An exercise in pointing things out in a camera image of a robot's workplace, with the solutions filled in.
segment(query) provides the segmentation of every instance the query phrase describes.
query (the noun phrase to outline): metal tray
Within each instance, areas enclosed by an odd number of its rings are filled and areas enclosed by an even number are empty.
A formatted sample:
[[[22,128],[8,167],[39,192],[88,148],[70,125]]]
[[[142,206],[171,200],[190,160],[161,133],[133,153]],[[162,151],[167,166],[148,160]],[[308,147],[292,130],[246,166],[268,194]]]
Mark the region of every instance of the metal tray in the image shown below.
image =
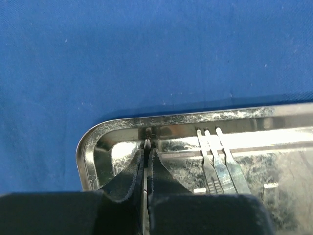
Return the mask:
[[[216,127],[223,131],[227,147]],[[223,164],[225,150],[230,150],[250,192],[270,211],[277,234],[313,234],[313,103],[101,123],[77,147],[83,189],[106,184],[148,138],[157,143],[164,165],[187,189],[210,192],[202,167],[206,151],[202,152],[197,130],[210,131],[209,146]],[[207,150],[212,162],[212,151]]]

